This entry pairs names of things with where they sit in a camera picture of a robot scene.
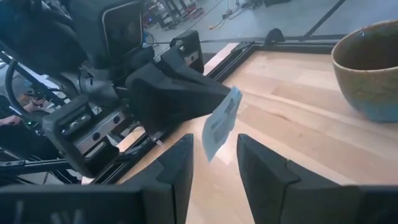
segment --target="paper card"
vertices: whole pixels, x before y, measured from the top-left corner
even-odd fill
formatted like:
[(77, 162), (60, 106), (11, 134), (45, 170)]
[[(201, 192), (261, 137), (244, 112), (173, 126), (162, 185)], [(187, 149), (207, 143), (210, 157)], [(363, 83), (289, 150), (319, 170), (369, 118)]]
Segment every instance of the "paper card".
[(241, 100), (242, 93), (235, 86), (232, 87), (226, 98), (206, 119), (201, 140), (209, 162), (233, 130)]

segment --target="black plastic housing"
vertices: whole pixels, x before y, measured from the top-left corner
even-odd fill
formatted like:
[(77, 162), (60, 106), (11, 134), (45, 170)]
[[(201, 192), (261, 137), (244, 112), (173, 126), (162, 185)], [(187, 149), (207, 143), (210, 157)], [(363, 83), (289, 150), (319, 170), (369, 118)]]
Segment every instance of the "black plastic housing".
[(153, 141), (173, 125), (212, 113), (228, 95), (228, 87), (197, 74), (170, 78), (148, 63), (126, 79), (129, 108)]
[(71, 0), (70, 14), (77, 39), (96, 69), (121, 63), (142, 45), (141, 1)]
[(122, 185), (12, 185), (0, 189), (0, 223), (183, 224), (193, 177), (185, 135)]
[(245, 134), (239, 171), (256, 223), (377, 224), (398, 222), (397, 186), (340, 186)]
[[(68, 125), (82, 116), (86, 116), (87, 119), (81, 119), (73, 129), (67, 129)], [(80, 95), (59, 110), (44, 117), (42, 122), (44, 133), (60, 151), (61, 155), (68, 160), (77, 172), (91, 178), (96, 177), (119, 155), (119, 149), (110, 144), (106, 136), (98, 136), (98, 139), (101, 140), (95, 146), (96, 151), (87, 160), (85, 157), (89, 151), (87, 153), (81, 152), (75, 146), (75, 140), (86, 135), (87, 130), (95, 126), (97, 121), (88, 106), (88, 97)]]
[(196, 30), (187, 30), (184, 33), (174, 37), (170, 42), (170, 48), (183, 47), (181, 53), (184, 57), (192, 57), (197, 52), (197, 57), (191, 60), (190, 68), (203, 74), (205, 71), (205, 64), (203, 63), (203, 54), (201, 53), (201, 45), (199, 33)]

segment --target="bowl rim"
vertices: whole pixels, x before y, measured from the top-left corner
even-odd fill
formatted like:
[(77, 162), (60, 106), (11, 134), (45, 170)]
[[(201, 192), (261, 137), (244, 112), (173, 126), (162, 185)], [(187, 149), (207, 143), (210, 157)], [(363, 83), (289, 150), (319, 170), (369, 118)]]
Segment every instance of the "bowl rim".
[(335, 66), (337, 66), (338, 68), (340, 68), (340, 69), (351, 71), (351, 72), (357, 72), (357, 73), (358, 72), (362, 72), (362, 73), (376, 73), (377, 72), (377, 73), (379, 73), (379, 72), (390, 72), (390, 71), (393, 71), (393, 70), (397, 70), (398, 66), (391, 67), (391, 68), (382, 68), (382, 69), (358, 70), (358, 69), (344, 67), (344, 66), (340, 65), (339, 63), (337, 63), (336, 60), (335, 60), (335, 50), (336, 50), (336, 48), (339, 47), (339, 45), (341, 45), (347, 39), (349, 39), (352, 36), (357, 35), (357, 34), (359, 34), (361, 32), (364, 32), (366, 30), (369, 30), (369, 29), (372, 29), (372, 28), (375, 28), (375, 27), (388, 26), (388, 25), (391, 25), (391, 24), (394, 24), (394, 25), (398, 26), (398, 19), (377, 22), (377, 23), (372, 24), (370, 26), (362, 27), (362, 28), (360, 28), (360, 29), (358, 29), (358, 30), (346, 35), (345, 37), (343, 37), (339, 42), (337, 42), (337, 44), (331, 50), (331, 59), (333, 61), (333, 64)]

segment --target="screw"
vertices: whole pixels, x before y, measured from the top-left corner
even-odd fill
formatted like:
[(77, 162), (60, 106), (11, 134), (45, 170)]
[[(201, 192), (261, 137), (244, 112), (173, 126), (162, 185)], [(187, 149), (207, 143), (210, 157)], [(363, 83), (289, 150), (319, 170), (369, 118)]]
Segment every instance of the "screw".
[(116, 116), (116, 117), (113, 118), (113, 123), (117, 124), (119, 122), (120, 122), (120, 117), (119, 116)]
[(94, 141), (98, 141), (100, 139), (100, 137), (101, 137), (100, 133), (94, 133), (93, 134), (93, 140)]

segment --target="brown bowl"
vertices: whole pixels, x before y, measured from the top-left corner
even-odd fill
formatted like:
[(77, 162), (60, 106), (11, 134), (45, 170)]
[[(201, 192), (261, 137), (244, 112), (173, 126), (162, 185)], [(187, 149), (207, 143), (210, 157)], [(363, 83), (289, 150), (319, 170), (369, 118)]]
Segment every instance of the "brown bowl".
[(369, 119), (398, 121), (398, 21), (380, 22), (341, 39), (331, 53), (347, 102)]

